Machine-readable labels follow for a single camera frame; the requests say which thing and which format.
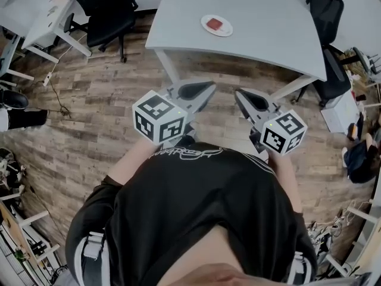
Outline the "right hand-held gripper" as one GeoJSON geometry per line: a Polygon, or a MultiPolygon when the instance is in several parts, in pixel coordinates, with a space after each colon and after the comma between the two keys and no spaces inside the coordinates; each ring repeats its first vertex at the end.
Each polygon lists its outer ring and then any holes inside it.
{"type": "Polygon", "coordinates": [[[269,95],[248,88],[236,89],[234,95],[243,116],[254,125],[250,140],[259,153],[270,150],[283,156],[300,145],[307,125],[294,110],[272,114],[260,124],[260,112],[276,111],[269,95]]]}

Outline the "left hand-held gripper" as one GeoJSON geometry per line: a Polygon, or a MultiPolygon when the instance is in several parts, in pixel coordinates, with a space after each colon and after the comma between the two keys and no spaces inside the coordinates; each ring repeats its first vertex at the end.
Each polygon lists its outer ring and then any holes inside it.
{"type": "Polygon", "coordinates": [[[135,129],[154,145],[175,145],[193,131],[190,122],[216,91],[209,79],[183,79],[149,91],[132,105],[135,129]]]}

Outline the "white plate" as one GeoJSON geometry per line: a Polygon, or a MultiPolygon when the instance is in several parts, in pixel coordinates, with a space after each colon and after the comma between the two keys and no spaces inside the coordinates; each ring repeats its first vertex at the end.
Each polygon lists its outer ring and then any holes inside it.
{"type": "Polygon", "coordinates": [[[230,22],[228,20],[226,20],[225,18],[219,16],[219,15],[212,15],[212,14],[204,15],[200,19],[200,22],[201,22],[201,26],[207,32],[209,32],[209,33],[211,33],[211,34],[213,34],[215,36],[218,36],[218,37],[229,37],[233,33],[233,26],[230,24],[230,22]],[[210,28],[208,28],[206,26],[206,22],[209,19],[211,19],[211,18],[216,18],[216,19],[220,20],[221,22],[223,22],[223,25],[217,31],[212,30],[212,29],[210,29],[210,28]]]}

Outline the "red square object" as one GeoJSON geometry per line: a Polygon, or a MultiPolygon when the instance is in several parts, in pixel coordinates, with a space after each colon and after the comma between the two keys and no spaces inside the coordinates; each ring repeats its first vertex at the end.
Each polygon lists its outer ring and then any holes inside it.
{"type": "Polygon", "coordinates": [[[223,25],[223,22],[216,18],[211,18],[206,22],[206,26],[212,30],[217,31],[221,26],[223,25]]]}

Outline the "person's left forearm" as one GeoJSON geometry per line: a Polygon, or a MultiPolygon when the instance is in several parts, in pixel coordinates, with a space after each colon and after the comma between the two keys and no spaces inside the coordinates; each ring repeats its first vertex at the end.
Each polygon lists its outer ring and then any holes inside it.
{"type": "Polygon", "coordinates": [[[140,138],[133,147],[109,170],[107,176],[118,184],[125,185],[158,149],[146,138],[140,138]]]}

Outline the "person's right forearm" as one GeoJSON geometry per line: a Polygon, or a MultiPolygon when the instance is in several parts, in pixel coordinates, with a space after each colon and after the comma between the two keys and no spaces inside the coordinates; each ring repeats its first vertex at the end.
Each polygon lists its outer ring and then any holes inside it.
{"type": "Polygon", "coordinates": [[[274,170],[279,184],[287,194],[293,210],[302,213],[301,197],[295,171],[288,155],[281,156],[274,151],[268,151],[268,165],[274,170]]]}

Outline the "white low cabinet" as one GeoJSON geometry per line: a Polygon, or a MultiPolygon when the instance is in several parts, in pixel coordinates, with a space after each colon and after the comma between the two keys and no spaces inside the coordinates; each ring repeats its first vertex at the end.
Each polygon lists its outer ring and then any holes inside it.
{"type": "Polygon", "coordinates": [[[351,123],[357,123],[360,111],[351,91],[327,102],[321,110],[331,133],[347,134],[351,123]]]}

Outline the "person's black printed shirt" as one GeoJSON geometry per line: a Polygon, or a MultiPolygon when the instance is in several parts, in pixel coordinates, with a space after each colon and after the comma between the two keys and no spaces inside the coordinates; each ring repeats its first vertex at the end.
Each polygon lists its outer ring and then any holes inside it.
{"type": "Polygon", "coordinates": [[[157,286],[213,227],[247,275],[312,282],[317,257],[268,161],[185,138],[125,184],[106,176],[73,218],[68,268],[81,286],[157,286]]]}

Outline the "black stool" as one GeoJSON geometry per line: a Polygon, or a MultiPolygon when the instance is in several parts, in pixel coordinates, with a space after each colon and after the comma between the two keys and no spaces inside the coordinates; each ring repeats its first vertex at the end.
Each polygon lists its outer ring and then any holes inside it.
{"type": "Polygon", "coordinates": [[[381,61],[381,57],[378,54],[369,56],[364,54],[356,47],[353,47],[352,50],[354,52],[354,55],[341,60],[342,65],[360,63],[366,74],[377,75],[381,73],[381,64],[379,64],[378,66],[376,65],[378,61],[381,61]]]}

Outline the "black curved-headrest office chair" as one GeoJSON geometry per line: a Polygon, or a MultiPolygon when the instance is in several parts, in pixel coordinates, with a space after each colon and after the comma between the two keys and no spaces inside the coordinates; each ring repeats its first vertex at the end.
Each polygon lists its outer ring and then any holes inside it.
{"type": "Polygon", "coordinates": [[[326,104],[351,89],[350,79],[339,59],[338,50],[332,46],[344,9],[343,0],[306,0],[320,40],[327,80],[312,83],[318,96],[319,106],[326,104]]]}

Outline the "black mesh office chair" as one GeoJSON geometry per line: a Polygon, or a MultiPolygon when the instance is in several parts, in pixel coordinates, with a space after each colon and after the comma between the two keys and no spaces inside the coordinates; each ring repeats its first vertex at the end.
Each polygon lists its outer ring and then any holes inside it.
{"type": "Polygon", "coordinates": [[[135,29],[135,11],[138,4],[135,0],[76,0],[89,17],[86,24],[74,21],[74,14],[70,14],[64,25],[64,32],[81,30],[87,33],[87,45],[98,46],[104,52],[107,45],[118,39],[120,61],[125,63],[124,36],[135,29]]]}

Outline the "white desk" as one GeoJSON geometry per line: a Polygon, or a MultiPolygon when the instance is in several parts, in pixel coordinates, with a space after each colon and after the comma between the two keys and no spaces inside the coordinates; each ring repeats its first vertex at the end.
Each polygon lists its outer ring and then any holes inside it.
{"type": "Polygon", "coordinates": [[[381,216],[375,217],[364,213],[354,207],[348,207],[350,214],[358,216],[370,223],[373,227],[364,244],[354,241],[352,245],[359,251],[353,262],[346,267],[340,265],[331,254],[327,254],[325,260],[339,272],[340,276],[348,277],[355,275],[370,274],[368,286],[375,286],[381,278],[381,216]]]}
{"type": "Polygon", "coordinates": [[[90,57],[92,53],[85,46],[80,44],[79,41],[72,38],[68,32],[64,32],[63,25],[61,24],[61,22],[67,18],[67,12],[73,2],[74,0],[51,0],[48,6],[36,17],[36,20],[24,38],[21,48],[57,64],[59,63],[59,58],[55,58],[43,52],[41,49],[35,48],[34,45],[46,48],[49,44],[46,44],[46,41],[43,39],[50,37],[54,41],[58,36],[83,55],[90,57]]]}
{"type": "Polygon", "coordinates": [[[17,193],[0,197],[0,236],[14,258],[11,264],[22,268],[19,276],[27,276],[35,286],[51,286],[52,277],[61,267],[56,255],[60,245],[52,244],[32,225],[37,220],[47,218],[49,212],[44,210],[22,218],[12,205],[6,204],[19,196],[17,193]]]}

